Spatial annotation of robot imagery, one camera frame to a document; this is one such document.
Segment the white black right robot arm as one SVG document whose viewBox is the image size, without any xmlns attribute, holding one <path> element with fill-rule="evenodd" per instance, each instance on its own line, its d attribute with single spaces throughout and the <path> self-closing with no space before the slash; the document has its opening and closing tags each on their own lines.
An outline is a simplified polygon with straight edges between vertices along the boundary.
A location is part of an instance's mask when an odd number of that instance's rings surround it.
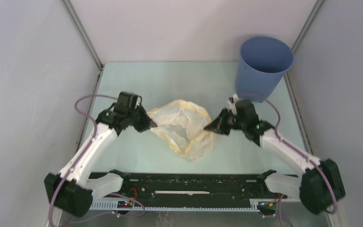
<svg viewBox="0 0 363 227">
<path fill-rule="evenodd" d="M 274 170 L 261 174 L 257 194 L 263 198 L 273 193 L 297 198 L 312 214 L 336 213 L 338 201 L 346 195 L 337 163 L 322 160 L 292 144 L 276 126 L 259 118 L 250 100 L 231 97 L 228 102 L 229 107 L 222 109 L 204 130 L 220 135 L 241 131 L 246 139 L 271 152 L 295 172 L 295 176 Z"/>
</svg>

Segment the translucent cream plastic trash bag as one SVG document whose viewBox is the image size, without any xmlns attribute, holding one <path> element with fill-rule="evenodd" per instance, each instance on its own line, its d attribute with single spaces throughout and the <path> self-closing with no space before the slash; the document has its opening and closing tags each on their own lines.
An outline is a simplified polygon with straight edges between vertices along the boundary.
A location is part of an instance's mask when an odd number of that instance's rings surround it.
<svg viewBox="0 0 363 227">
<path fill-rule="evenodd" d="M 217 135 L 204 130 L 212 122 L 204 107 L 179 99 L 147 114 L 157 124 L 151 131 L 189 162 L 202 159 L 214 150 Z"/>
</svg>

